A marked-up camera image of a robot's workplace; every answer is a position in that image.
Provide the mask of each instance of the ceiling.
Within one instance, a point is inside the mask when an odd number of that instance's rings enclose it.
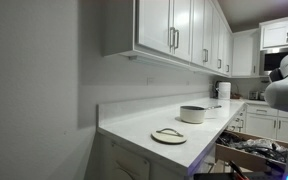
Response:
[[[217,0],[233,32],[288,16],[288,0]]]

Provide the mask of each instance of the microwave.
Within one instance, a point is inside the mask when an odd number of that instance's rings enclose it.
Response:
[[[288,55],[288,48],[271,48],[260,52],[260,75],[267,76],[280,67],[282,59]]]

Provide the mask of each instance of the open drawer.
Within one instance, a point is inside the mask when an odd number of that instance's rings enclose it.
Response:
[[[232,132],[246,140],[248,139],[267,139],[259,136],[253,136],[249,134],[244,133],[238,133],[238,132]],[[281,142],[281,141],[275,141],[281,146],[284,146],[288,148],[288,143]],[[233,149],[227,146],[223,146],[220,144],[216,145],[216,153],[215,158],[217,160],[222,160],[225,162],[234,161],[238,166],[249,169],[251,171],[261,171],[261,172],[267,172],[270,171],[270,168],[266,166],[266,158],[256,156],[241,150]],[[282,169],[285,169],[285,163],[278,162],[271,160],[274,164],[280,166]]]

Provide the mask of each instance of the backsplash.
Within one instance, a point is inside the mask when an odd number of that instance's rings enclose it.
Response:
[[[216,81],[230,82],[231,92],[239,93],[243,96],[244,99],[248,99],[248,93],[250,91],[265,91],[266,87],[270,84],[268,77],[262,78],[224,78],[217,77],[214,80]]]

